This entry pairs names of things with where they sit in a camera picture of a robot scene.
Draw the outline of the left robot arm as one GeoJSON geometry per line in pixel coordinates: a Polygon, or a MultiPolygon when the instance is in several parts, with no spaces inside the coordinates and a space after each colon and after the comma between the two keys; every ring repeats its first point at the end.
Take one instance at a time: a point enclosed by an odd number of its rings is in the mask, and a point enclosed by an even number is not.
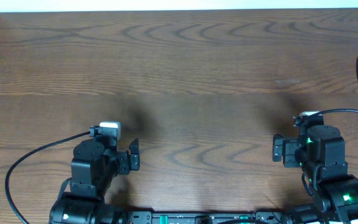
{"type": "Polygon", "coordinates": [[[105,202],[112,179],[140,169],[139,140],[129,150],[117,151],[112,137],[95,137],[74,148],[68,192],[61,190],[51,208],[49,223],[117,224],[127,223],[128,214],[105,202]]]}

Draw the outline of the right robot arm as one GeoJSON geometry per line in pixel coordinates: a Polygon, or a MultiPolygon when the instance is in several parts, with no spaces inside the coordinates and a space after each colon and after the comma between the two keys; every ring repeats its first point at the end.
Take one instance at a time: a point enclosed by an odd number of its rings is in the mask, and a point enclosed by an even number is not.
{"type": "Polygon", "coordinates": [[[348,173],[345,141],[338,128],[311,126],[297,138],[273,137],[272,159],[299,167],[311,204],[288,209],[282,223],[351,223],[358,220],[358,178],[348,173]]]}

